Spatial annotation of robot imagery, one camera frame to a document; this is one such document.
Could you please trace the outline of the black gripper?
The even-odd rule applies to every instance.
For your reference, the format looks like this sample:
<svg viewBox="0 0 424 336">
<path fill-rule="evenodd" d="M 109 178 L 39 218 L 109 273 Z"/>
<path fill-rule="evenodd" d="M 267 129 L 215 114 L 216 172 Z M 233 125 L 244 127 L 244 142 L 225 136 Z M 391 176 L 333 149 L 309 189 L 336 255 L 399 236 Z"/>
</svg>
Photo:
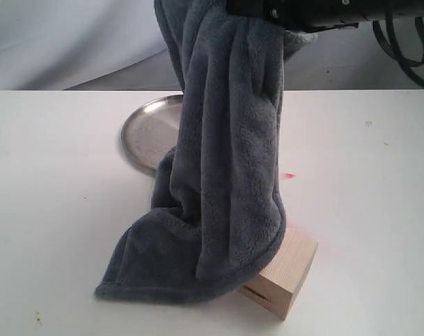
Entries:
<svg viewBox="0 0 424 336">
<path fill-rule="evenodd" d="M 229 0 L 230 15 L 259 18 L 292 32 L 315 33 L 363 22 L 424 17 L 424 0 Z"/>
</svg>

